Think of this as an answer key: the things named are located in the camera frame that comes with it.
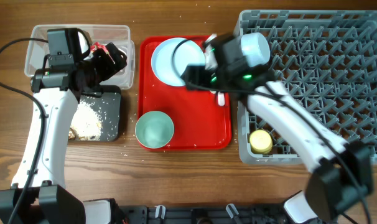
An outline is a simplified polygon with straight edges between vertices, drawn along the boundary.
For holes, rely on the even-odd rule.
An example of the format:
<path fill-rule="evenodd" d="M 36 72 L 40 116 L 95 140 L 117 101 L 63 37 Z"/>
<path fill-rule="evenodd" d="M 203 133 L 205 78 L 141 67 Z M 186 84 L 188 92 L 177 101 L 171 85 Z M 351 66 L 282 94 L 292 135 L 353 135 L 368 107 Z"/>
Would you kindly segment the red snack wrapper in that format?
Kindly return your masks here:
<path fill-rule="evenodd" d="M 91 53 L 94 53 L 94 52 L 95 52 L 96 50 L 98 50 L 98 49 L 102 49 L 102 50 L 105 51 L 106 54 L 109 54 L 109 51 L 108 51 L 108 49 L 106 48 L 106 46 L 103 45 L 103 44 L 101 44 L 101 43 L 99 43 L 99 42 L 95 42 L 95 43 L 93 43 L 93 44 L 91 45 L 91 47 L 90 47 L 90 52 L 91 52 Z"/>

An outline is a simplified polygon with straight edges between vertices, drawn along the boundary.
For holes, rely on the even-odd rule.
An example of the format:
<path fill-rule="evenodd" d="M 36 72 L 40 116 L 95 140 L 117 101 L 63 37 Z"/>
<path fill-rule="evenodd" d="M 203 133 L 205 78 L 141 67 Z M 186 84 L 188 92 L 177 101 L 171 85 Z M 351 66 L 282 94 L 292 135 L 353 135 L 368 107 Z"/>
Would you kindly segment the blue bowl with food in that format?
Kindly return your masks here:
<path fill-rule="evenodd" d="M 244 34 L 240 40 L 241 50 L 250 67 L 267 64 L 271 50 L 267 39 L 261 33 Z"/>

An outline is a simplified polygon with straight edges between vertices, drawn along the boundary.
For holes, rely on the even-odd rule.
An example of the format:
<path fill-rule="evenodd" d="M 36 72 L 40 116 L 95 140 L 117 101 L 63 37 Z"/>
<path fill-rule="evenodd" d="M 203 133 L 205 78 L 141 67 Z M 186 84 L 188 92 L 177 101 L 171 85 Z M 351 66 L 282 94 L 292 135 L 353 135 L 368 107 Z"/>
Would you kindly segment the food scraps and rice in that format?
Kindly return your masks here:
<path fill-rule="evenodd" d="M 73 116 L 69 141 L 114 141 L 118 135 L 119 101 L 115 96 L 82 96 Z"/>

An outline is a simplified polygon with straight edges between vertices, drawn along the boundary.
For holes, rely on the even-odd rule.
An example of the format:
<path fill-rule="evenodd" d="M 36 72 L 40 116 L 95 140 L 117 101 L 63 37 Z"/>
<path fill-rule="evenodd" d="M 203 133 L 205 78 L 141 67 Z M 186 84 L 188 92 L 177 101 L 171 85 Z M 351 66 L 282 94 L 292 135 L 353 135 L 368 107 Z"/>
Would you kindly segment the yellow plastic cup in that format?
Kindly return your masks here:
<path fill-rule="evenodd" d="M 259 129 L 249 135 L 249 144 L 252 153 L 268 154 L 272 149 L 272 138 L 267 131 Z"/>

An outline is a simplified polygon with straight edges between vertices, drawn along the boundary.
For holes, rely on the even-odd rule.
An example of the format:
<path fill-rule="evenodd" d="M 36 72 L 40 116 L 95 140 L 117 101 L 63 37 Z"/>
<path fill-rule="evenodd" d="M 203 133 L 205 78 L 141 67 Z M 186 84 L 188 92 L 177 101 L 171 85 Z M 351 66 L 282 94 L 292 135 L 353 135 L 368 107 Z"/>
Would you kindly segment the white napkin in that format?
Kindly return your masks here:
<path fill-rule="evenodd" d="M 94 52 L 95 52 L 96 50 L 97 50 L 97 49 L 91 50 L 91 51 L 90 51 L 90 54 L 89 54 L 87 57 L 85 57 L 85 60 L 88 60 L 88 59 L 90 59 L 90 58 L 93 58 L 93 56 L 94 56 Z M 107 49 L 104 49 L 103 51 L 104 51 L 104 52 L 110 57 L 111 60 L 114 60 L 114 59 L 112 58 L 110 52 L 109 52 Z M 119 52 L 119 53 L 123 53 L 123 54 L 126 55 L 126 51 L 125 51 L 125 50 L 118 49 L 118 52 Z"/>

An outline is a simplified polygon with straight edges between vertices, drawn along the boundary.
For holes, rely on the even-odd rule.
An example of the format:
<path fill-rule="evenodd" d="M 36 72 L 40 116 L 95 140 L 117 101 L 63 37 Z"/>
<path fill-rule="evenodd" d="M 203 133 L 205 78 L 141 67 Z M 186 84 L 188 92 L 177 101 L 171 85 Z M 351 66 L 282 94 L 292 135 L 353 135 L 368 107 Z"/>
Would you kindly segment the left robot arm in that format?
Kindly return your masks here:
<path fill-rule="evenodd" d="M 68 132 L 82 95 L 101 96 L 101 82 L 127 65 L 113 43 L 82 49 L 79 28 L 50 29 L 49 52 L 31 78 L 33 115 L 20 166 L 9 189 L 0 190 L 3 223 L 127 223 L 115 199 L 81 201 L 65 188 Z"/>

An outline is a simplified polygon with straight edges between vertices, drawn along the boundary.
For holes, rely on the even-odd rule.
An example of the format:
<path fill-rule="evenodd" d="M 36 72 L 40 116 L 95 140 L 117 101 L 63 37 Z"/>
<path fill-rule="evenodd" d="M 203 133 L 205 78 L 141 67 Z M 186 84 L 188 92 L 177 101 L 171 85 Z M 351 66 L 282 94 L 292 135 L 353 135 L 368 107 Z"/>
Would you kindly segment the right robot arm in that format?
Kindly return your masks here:
<path fill-rule="evenodd" d="M 310 172 L 305 190 L 284 202 L 295 223 L 330 222 L 373 192 L 370 154 L 317 121 L 276 79 L 271 50 L 260 33 L 211 35 L 203 45 L 205 63 L 187 65 L 177 76 L 189 90 L 230 93 L 289 143 Z"/>

